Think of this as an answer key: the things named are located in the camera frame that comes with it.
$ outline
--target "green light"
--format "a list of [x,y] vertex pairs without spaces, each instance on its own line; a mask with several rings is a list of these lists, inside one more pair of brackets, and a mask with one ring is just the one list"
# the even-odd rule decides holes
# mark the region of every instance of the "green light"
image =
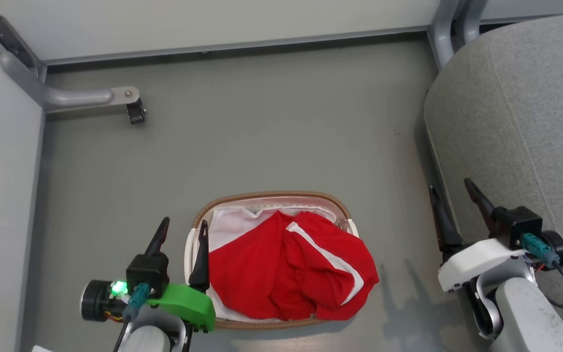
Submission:
[[125,281],[116,281],[112,285],[112,294],[117,297],[127,294],[127,283]]

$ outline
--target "red clothing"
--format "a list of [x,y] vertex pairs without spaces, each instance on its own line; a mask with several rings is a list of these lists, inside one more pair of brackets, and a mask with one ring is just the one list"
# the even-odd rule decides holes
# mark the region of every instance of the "red clothing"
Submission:
[[254,319],[346,320],[378,281],[364,242],[310,212],[276,212],[210,252],[221,301]]

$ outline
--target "gray floor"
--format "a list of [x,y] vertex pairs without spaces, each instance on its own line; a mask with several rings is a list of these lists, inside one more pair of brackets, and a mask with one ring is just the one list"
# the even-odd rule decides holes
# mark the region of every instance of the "gray floor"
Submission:
[[149,110],[47,123],[23,352],[108,351],[119,326],[89,323],[91,279],[118,279],[163,216],[173,282],[207,202],[242,192],[328,192],[353,214],[381,282],[355,318],[295,330],[219,330],[191,351],[463,352],[473,349],[440,253],[422,103],[436,74],[424,38],[54,74],[64,88],[136,85]]

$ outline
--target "red and white garment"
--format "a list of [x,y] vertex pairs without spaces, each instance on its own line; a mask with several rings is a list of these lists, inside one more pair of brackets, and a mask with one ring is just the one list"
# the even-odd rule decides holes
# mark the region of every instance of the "red and white garment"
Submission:
[[253,215],[245,209],[235,222],[224,221],[221,231],[214,220],[210,228],[208,294],[217,317],[346,320],[364,305],[378,277],[359,238],[339,229],[326,212],[326,218],[248,213]]

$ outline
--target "gray ottoman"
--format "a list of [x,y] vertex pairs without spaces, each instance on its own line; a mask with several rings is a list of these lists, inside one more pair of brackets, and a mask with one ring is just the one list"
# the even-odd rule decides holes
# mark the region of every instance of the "gray ottoman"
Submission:
[[[487,238],[467,176],[494,205],[525,205],[563,236],[563,16],[502,27],[463,47],[427,94],[425,120],[465,242]],[[563,303],[558,272],[538,281]]]

